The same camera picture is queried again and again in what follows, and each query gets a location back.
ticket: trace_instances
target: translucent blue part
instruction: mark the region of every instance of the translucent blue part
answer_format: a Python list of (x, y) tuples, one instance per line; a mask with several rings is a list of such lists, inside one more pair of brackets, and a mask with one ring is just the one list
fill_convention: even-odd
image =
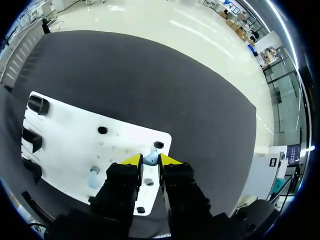
[(158, 151), (155, 147), (150, 148), (150, 154), (143, 158), (143, 164), (149, 166), (155, 166), (158, 164)]
[(97, 182), (97, 174), (98, 172), (95, 170), (90, 171), (89, 178), (88, 178), (88, 185), (92, 189), (97, 189), (99, 187), (99, 183)]

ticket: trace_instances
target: hole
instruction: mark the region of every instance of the hole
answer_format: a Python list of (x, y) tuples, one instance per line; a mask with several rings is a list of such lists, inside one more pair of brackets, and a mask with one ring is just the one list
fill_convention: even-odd
[(153, 186), (153, 185), (154, 185), (154, 181), (152, 181), (152, 179), (150, 179), (150, 178), (146, 178), (146, 179), (144, 180), (144, 183), (145, 183), (145, 185), (147, 185), (147, 186)]
[(164, 148), (164, 143), (163, 142), (160, 142), (160, 141), (156, 141), (153, 146), (156, 148), (156, 149), (163, 149)]
[(137, 207), (137, 211), (138, 211), (138, 214), (144, 214), (146, 211), (145, 211), (145, 208), (140, 206), (140, 207)]
[(100, 126), (98, 127), (98, 132), (100, 134), (106, 134), (108, 132), (108, 128), (106, 128), (105, 126)]

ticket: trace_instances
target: cardboard box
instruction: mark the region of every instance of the cardboard box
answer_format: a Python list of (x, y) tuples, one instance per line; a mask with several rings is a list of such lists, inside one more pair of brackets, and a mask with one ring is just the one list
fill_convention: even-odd
[(225, 24), (227, 24), (229, 27), (231, 27), (235, 23), (231, 19), (228, 19), (227, 21), (225, 21)]
[(237, 31), (239, 29), (238, 25), (232, 24), (230, 27), (233, 31)]
[(224, 11), (221, 11), (221, 12), (219, 13), (219, 15), (220, 15), (222, 18), (224, 18), (224, 19), (227, 19), (227, 17), (228, 17), (228, 15), (225, 14)]
[(239, 36), (239, 38), (241, 38), (243, 41), (247, 40), (247, 35), (243, 30), (238, 28), (235, 32)]

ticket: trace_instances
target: desk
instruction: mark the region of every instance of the desk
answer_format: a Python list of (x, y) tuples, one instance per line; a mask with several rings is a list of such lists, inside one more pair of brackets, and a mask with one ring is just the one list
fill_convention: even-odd
[[(46, 34), (27, 58), (12, 92), (0, 90), (0, 176), (31, 213), (23, 191), (54, 218), (71, 207), (88, 207), (42, 179), (35, 185), (23, 167), (21, 127), (31, 91), (169, 133), (169, 156), (191, 164), (213, 215), (229, 215), (244, 189), (256, 141), (255, 106), (219, 74), (163, 44), (114, 32)], [(130, 236), (168, 232), (158, 192), (151, 214), (134, 217)]]
[(53, 11), (51, 9), (51, 0), (49, 1), (43, 1), (38, 6), (36, 6), (33, 10), (29, 12), (31, 18), (36, 16), (49, 16)]

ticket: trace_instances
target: screw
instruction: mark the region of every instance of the screw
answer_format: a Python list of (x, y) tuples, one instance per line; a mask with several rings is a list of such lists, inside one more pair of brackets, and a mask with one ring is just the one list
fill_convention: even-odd
[(95, 198), (93, 196), (90, 196), (88, 199), (88, 202), (92, 204), (92, 202), (95, 200)]

